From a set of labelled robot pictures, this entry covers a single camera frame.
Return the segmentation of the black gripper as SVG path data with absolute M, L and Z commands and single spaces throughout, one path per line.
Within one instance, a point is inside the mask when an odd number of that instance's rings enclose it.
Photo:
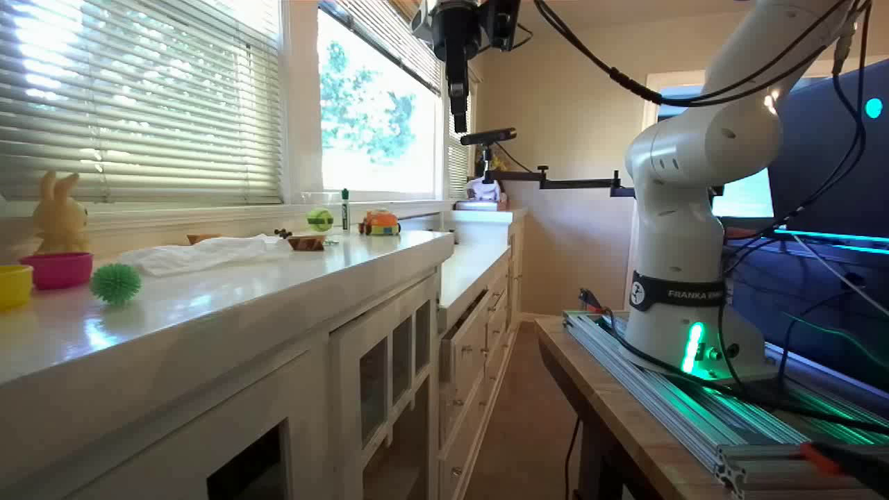
M 410 21 L 413 32 L 443 64 L 452 129 L 465 134 L 468 60 L 486 50 L 510 50 L 518 0 L 439 0 Z

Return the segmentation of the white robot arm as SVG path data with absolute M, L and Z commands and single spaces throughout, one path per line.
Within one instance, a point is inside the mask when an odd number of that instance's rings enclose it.
M 620 342 L 636 364 L 710 381 L 764 364 L 759 335 L 724 328 L 724 229 L 710 193 L 774 157 L 781 100 L 859 10 L 861 0 L 754 0 L 702 91 L 629 141 L 636 257 Z

